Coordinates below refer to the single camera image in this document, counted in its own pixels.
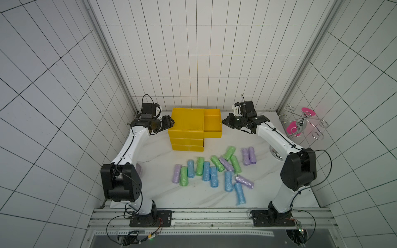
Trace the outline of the green bag roll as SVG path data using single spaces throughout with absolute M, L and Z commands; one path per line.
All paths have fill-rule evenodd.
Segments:
M 217 156 L 211 156 L 211 162 L 215 165 L 219 172 L 223 172 L 225 170 L 224 165 L 220 162 Z
M 231 164 L 232 164 L 232 166 L 234 168 L 234 173 L 235 174 L 239 174 L 239 173 L 242 172 L 241 167 L 239 165 L 239 162 L 238 162 L 236 156 L 231 156 L 230 157 L 230 162 L 231 162 Z
M 195 174 L 197 176 L 202 176 L 203 175 L 203 170 L 204 170 L 204 158 L 203 157 L 198 157 Z
M 181 172 L 180 172 L 180 181 L 179 184 L 182 187 L 186 187 L 188 185 L 188 168 L 187 167 L 182 167 Z
M 230 158 L 234 155 L 235 151 L 236 151 L 236 147 L 235 146 L 229 146 L 226 149 L 225 154 L 222 155 L 222 158 L 225 159 L 226 161 L 229 161 Z

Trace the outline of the purple bag roll center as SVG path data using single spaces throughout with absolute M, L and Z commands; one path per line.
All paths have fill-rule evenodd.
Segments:
M 221 164 L 224 166 L 224 168 L 227 171 L 230 171 L 230 172 L 234 171 L 234 167 L 226 159 L 224 159 L 223 157 L 220 157 L 219 161 L 221 162 Z

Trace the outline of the yellow top drawer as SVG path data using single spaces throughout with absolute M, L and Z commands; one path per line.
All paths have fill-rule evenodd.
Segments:
M 222 118 L 220 109 L 206 109 L 204 113 L 204 138 L 222 137 Z

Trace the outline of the pink cup upper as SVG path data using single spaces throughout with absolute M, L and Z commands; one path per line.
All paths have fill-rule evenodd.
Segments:
M 303 108 L 301 109 L 301 111 L 302 111 L 302 113 L 303 113 L 304 115 L 306 115 L 306 116 L 315 116 L 315 115 L 316 115 L 316 113 L 315 113 L 312 109 L 307 108 L 307 107 L 303 107 Z

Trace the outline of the purple bag roll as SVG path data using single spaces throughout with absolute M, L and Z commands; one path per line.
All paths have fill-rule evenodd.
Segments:
M 254 182 L 246 179 L 245 177 L 243 177 L 241 175 L 237 175 L 235 180 L 236 180 L 236 182 L 248 187 L 249 189 L 253 189 L 254 188 Z
M 255 150 L 253 147 L 249 147 L 248 148 L 248 152 L 249 152 L 249 160 L 251 164 L 256 164 L 257 160 L 256 160 L 256 155 L 255 155 Z
M 251 164 L 250 157 L 249 157 L 249 150 L 247 148 L 242 148 L 242 156 L 243 156 L 243 164 L 248 166 Z
M 178 184 L 181 178 L 181 169 L 182 165 L 177 164 L 174 167 L 174 172 L 173 172 L 173 178 L 172 178 L 172 183 Z
M 234 171 L 234 167 L 226 159 L 224 159 L 223 157 L 220 157 L 219 161 L 221 162 L 221 164 L 224 166 L 224 168 L 227 171 L 230 171 L 230 172 Z

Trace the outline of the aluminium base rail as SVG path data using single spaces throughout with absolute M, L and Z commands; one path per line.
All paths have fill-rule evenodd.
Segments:
M 277 222 L 267 219 L 266 209 L 250 208 L 193 208 L 158 209 L 158 218 L 149 221 L 143 217 L 128 217 L 123 209 L 96 209 L 90 222 L 90 229 L 124 230 L 128 228 L 163 230 L 184 229 L 330 229 L 337 227 L 336 220 L 327 208 L 295 209 Z

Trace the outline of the green bag roll center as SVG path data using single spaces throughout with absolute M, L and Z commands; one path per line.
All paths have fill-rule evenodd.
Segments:
M 219 172 L 223 172 L 225 170 L 224 165 L 220 162 L 217 156 L 211 156 L 211 162 L 215 165 Z

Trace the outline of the purple bag roll lower right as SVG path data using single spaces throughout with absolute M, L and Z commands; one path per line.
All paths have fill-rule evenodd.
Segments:
M 235 180 L 236 180 L 236 182 L 248 187 L 249 189 L 253 189 L 254 188 L 254 182 L 246 179 L 245 177 L 243 177 L 241 175 L 237 175 Z

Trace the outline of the green bag roll middle left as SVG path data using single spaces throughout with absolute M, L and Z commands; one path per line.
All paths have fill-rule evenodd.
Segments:
M 203 175 L 203 170 L 204 170 L 204 158 L 203 157 L 198 157 L 195 174 L 197 176 L 202 176 Z

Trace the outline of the purple bag roll far left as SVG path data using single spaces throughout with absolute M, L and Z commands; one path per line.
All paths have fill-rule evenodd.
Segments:
M 173 178 L 172 178 L 172 183 L 178 184 L 181 178 L 181 169 L 182 165 L 177 164 L 174 167 L 174 172 L 173 172 Z

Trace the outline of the blue bag roll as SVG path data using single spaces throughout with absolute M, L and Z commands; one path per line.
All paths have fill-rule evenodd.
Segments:
M 245 204 L 246 203 L 246 199 L 245 199 L 245 195 L 244 195 L 244 191 L 243 191 L 243 186 L 241 183 L 236 182 L 234 184 L 234 188 L 237 194 L 237 206 Z
M 210 167 L 210 186 L 212 188 L 217 188 L 219 186 L 218 170 L 214 166 Z
M 224 176 L 225 176 L 225 181 L 224 181 L 225 191 L 232 192 L 233 191 L 233 183 L 232 183 L 233 172 L 226 171 Z
M 188 167 L 188 178 L 194 178 L 195 177 L 194 161 L 188 160 L 187 167 Z
M 202 180 L 210 181 L 210 163 L 208 161 L 204 162 Z

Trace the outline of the green bag roll right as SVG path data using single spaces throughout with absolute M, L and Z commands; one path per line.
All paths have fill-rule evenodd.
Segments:
M 230 157 L 230 162 L 231 162 L 231 164 L 232 164 L 232 166 L 234 168 L 234 173 L 235 174 L 239 174 L 239 173 L 242 172 L 241 167 L 239 165 L 239 162 L 238 162 L 236 156 L 231 156 Z

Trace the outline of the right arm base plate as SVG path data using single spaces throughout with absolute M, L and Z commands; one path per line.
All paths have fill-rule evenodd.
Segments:
M 291 212 L 278 213 L 275 210 L 251 210 L 249 217 L 255 227 L 294 227 Z

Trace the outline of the blue bag roll bottom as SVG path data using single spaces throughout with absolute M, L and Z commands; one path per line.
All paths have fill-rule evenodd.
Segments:
M 246 199 L 245 199 L 245 195 L 244 195 L 244 191 L 243 191 L 243 186 L 241 183 L 236 182 L 234 184 L 234 188 L 237 194 L 237 206 L 245 204 L 246 203 Z

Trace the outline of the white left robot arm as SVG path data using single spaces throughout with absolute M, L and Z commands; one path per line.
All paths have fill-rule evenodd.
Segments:
M 113 202 L 128 202 L 140 216 L 153 215 L 156 204 L 142 193 L 142 181 L 136 169 L 139 152 L 146 140 L 175 124 L 171 116 L 136 118 L 128 124 L 129 134 L 119 154 L 100 170 L 104 196 Z

